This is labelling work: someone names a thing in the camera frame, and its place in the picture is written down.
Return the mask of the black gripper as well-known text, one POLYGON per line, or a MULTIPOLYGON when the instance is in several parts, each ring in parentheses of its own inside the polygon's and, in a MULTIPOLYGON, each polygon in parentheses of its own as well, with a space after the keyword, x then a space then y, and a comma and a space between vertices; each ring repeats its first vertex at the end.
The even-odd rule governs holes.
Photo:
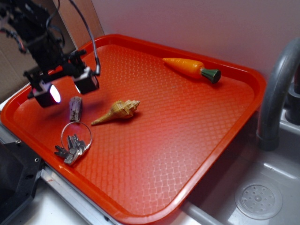
POLYGON ((74 84, 80 94, 99 89, 99 82, 90 67, 86 67, 81 56, 86 50, 64 54, 60 42, 54 35, 41 35, 26 42, 25 47, 37 63, 37 67, 24 72, 31 83, 28 99, 35 99, 42 108, 58 105, 61 96, 50 83, 64 76, 73 76, 74 84))

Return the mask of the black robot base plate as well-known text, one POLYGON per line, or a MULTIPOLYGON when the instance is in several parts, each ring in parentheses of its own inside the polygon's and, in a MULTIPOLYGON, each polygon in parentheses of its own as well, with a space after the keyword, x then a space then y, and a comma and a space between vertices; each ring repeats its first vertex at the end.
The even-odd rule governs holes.
POLYGON ((0 145, 0 223, 7 225, 31 201, 44 161, 20 140, 0 145))

